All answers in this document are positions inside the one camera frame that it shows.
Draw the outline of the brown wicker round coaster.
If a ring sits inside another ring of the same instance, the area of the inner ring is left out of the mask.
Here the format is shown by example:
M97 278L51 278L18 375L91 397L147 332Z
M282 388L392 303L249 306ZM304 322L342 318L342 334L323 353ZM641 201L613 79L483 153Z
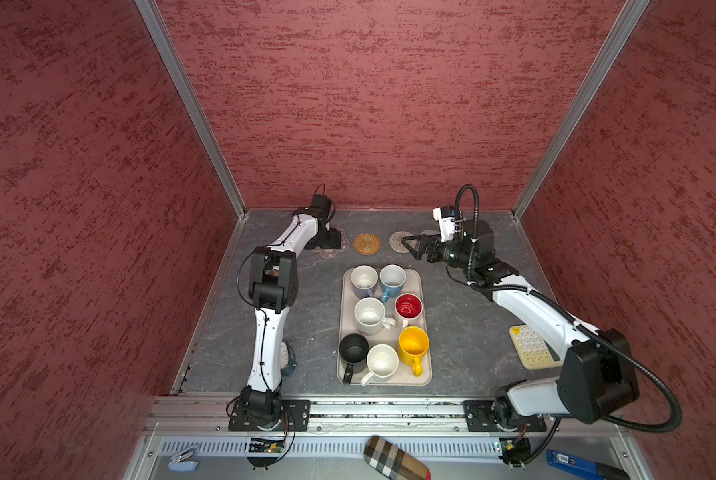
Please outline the brown wicker round coaster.
M362 233L355 238L353 246L360 255L371 256L381 250L382 241L375 234Z

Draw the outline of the pink flower coaster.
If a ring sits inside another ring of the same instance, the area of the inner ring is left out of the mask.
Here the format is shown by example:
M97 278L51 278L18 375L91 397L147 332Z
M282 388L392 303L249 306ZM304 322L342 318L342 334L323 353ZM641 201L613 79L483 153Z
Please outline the pink flower coaster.
M334 259L338 254L346 252L350 248L350 242L346 237L342 237L341 244L335 249L320 249L319 254L323 259Z

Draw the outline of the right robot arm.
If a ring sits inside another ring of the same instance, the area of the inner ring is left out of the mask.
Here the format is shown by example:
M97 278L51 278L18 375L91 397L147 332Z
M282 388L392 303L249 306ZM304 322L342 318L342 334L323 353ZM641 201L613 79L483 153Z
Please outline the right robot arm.
M559 376L518 381L498 391L492 411L494 422L502 429L516 430L540 414L585 424L603 420L646 433L667 433L680 426L683 414L676 395L631 356L621 332L601 330L570 314L535 289L517 269L498 259L494 251L482 251L470 239L442 241L437 235L417 235L403 238L402 243L417 260L462 269L466 286L519 318L560 359ZM639 398L638 374L665 397L670 408L667 420L642 424L614 417L615 411Z

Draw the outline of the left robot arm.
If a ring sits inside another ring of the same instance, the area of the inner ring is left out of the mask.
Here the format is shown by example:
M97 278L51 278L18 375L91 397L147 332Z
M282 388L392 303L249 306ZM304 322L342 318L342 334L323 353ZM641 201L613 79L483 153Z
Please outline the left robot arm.
M299 292L297 259L306 249L341 246L341 232L330 227L331 218L329 207L300 208L273 243L248 256L244 300L254 309L256 338L252 370L240 393L240 415L264 429L277 426L284 415L281 353L285 323Z

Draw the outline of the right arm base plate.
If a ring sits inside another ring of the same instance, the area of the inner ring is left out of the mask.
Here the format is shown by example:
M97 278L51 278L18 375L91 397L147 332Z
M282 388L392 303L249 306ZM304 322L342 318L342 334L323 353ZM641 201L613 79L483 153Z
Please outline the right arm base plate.
M462 402L464 419L469 432L518 435L523 431L541 433L546 432L548 429L541 415L529 417L526 421L520 420L519 425L515 428L500 426L496 419L493 404L493 400L465 400Z

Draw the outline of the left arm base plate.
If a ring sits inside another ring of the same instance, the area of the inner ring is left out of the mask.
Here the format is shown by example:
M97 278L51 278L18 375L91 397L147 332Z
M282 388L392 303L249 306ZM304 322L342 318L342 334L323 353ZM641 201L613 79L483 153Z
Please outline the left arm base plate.
M229 431L281 432L306 431L309 424L311 402L309 400L281 400L272 403L268 415L252 411L241 400L226 405Z

